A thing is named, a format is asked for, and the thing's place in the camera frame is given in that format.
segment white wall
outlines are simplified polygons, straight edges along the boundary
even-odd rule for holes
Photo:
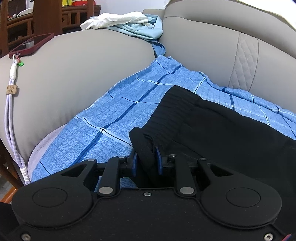
[[[164,9],[168,0],[95,0],[101,5],[101,13],[125,14],[128,12],[142,12],[146,8]],[[27,0],[26,8],[33,8],[34,2]]]

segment gray leather sofa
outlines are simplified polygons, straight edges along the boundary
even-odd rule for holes
[[[296,112],[296,31],[280,17],[230,0],[172,0],[165,10],[144,13],[163,18],[166,56],[219,86],[248,90]],[[25,161],[47,134],[153,59],[148,42],[105,29],[56,36],[22,57],[13,124]],[[0,59],[2,120],[11,64],[8,56]],[[3,124],[0,137],[8,146]]]

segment wooden tag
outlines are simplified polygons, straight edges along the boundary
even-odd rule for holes
[[[17,92],[17,85],[8,85],[6,89],[6,94],[12,94],[14,95]]]

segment metal pin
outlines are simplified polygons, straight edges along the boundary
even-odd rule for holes
[[[273,238],[274,238],[273,234],[266,234],[264,236],[265,241],[271,241],[271,240],[273,240]]]
[[[29,234],[26,234],[26,233],[22,234],[21,238],[24,241],[30,241],[31,240],[31,236]]]
[[[192,194],[194,193],[194,189],[191,187],[182,187],[180,188],[180,192],[183,194]]]
[[[111,187],[101,187],[99,189],[99,193],[101,194],[111,194],[113,192],[113,188]]]
[[[151,192],[144,192],[143,195],[144,195],[145,197],[150,197],[152,194],[151,194]]]

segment blue checkered towel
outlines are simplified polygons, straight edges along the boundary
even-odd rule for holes
[[[191,90],[241,115],[263,122],[296,139],[296,116],[291,111],[247,91],[219,87],[202,72],[189,71],[172,58],[157,57],[146,69],[118,82],[89,108],[77,114],[51,143],[32,173],[32,181],[88,158],[107,162],[129,155],[129,131],[142,127],[173,85]],[[121,185],[134,186],[130,179]]]

